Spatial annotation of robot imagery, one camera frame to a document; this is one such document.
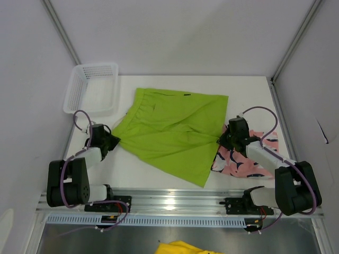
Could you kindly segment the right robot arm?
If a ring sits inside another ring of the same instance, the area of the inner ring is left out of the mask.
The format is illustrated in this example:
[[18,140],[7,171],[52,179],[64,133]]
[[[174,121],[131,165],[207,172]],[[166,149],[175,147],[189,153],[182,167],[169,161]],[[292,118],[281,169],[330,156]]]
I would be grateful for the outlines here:
[[244,190],[241,200],[246,213],[255,213],[265,206],[278,208],[287,216],[312,214],[321,206],[323,200],[311,164],[286,159],[266,146],[263,138],[251,136],[243,117],[229,120],[218,144],[258,163],[274,176],[273,188],[257,186]]

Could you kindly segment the lime green shorts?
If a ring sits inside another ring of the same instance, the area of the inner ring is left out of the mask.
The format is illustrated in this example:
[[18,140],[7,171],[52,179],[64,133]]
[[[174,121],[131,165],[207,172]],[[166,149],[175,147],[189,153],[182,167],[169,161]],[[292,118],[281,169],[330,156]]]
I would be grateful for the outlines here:
[[112,134],[141,161],[204,187],[223,133],[228,96],[137,88]]

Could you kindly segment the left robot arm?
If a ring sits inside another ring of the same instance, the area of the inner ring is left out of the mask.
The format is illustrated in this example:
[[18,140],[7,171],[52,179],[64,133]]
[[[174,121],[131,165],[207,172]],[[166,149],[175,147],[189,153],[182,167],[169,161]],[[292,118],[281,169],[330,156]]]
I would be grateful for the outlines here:
[[50,207],[74,207],[91,202],[105,212],[114,208],[115,199],[109,193],[109,185],[90,183],[88,171],[105,159],[120,142],[107,125],[92,126],[92,137],[77,155],[66,160],[50,162],[47,180],[47,203]]

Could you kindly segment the pink shark print shorts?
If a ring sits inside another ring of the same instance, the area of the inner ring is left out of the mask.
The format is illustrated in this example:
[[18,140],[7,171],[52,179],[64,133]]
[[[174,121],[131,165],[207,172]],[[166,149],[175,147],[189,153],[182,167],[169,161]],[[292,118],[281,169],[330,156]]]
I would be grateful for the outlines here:
[[[254,130],[249,131],[250,137],[256,136],[261,138],[264,132]],[[279,139],[277,132],[273,131],[268,135],[263,143],[272,150],[279,152]],[[219,146],[219,149],[211,166],[211,171],[234,176],[237,178],[263,178],[273,179],[274,176],[257,162],[245,158],[241,153]]]

